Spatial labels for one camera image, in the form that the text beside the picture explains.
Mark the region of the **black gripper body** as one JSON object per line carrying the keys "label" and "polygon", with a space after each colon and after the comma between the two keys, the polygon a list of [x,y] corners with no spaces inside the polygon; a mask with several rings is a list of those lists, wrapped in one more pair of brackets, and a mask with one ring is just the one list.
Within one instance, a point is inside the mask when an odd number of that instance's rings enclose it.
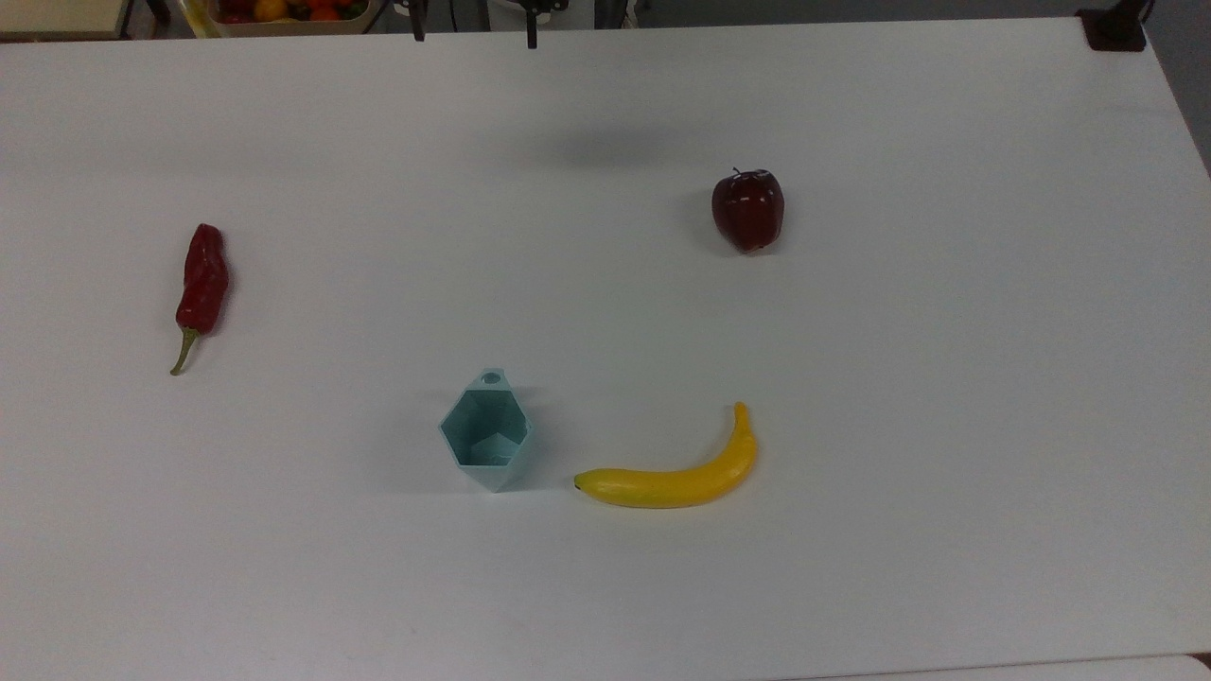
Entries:
{"label": "black gripper body", "polygon": [[[490,1],[490,4],[500,6],[501,8],[510,8],[510,11],[520,12],[523,15],[550,15],[553,12],[566,11],[570,2],[568,1]],[[427,12],[427,1],[394,1],[395,8],[398,13],[404,16],[411,16],[420,11]]]}

